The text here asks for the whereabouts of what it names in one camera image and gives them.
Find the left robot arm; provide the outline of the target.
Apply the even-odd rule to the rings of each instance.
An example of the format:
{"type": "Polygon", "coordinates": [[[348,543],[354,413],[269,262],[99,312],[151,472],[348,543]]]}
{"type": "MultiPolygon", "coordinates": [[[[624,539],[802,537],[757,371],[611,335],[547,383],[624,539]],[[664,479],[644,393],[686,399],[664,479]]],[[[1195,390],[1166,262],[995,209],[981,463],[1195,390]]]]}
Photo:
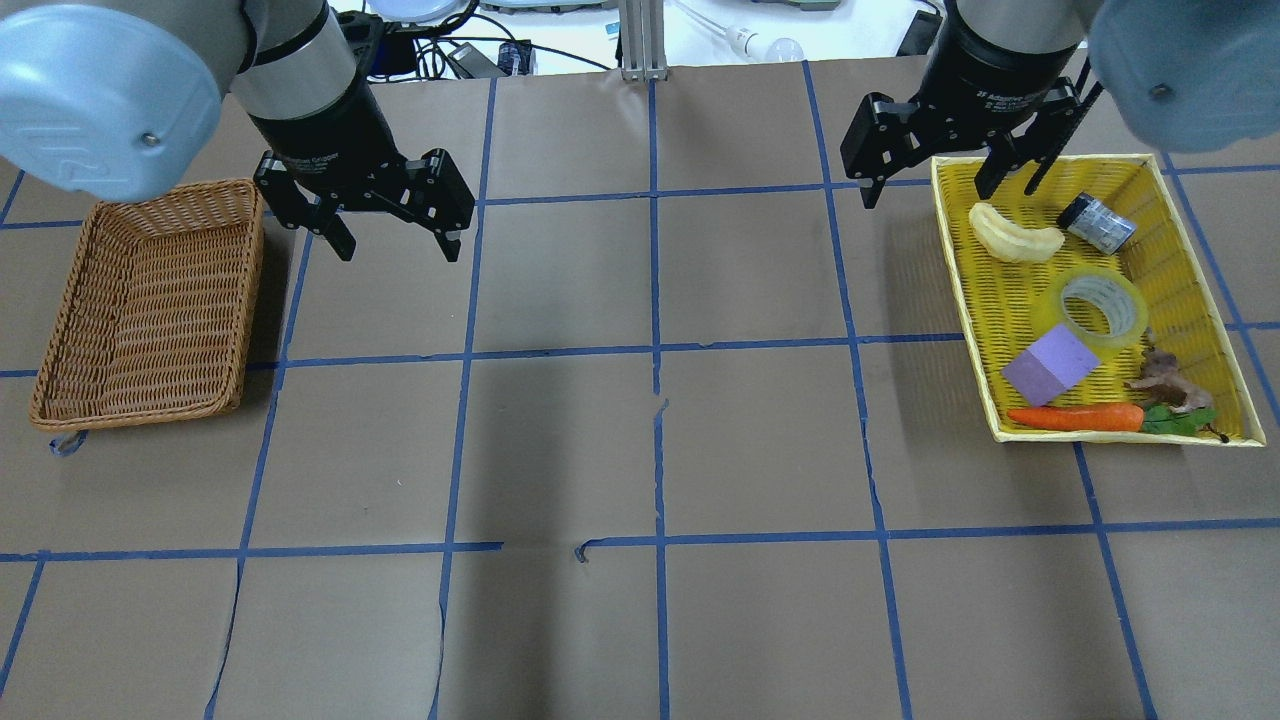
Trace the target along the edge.
{"type": "Polygon", "coordinates": [[[449,263],[475,197],[453,158],[399,152],[369,76],[381,22],[326,1],[5,1],[3,156],[102,201],[174,188],[232,96],[268,145],[253,182],[274,217],[342,260],[343,211],[429,231],[449,263]]]}

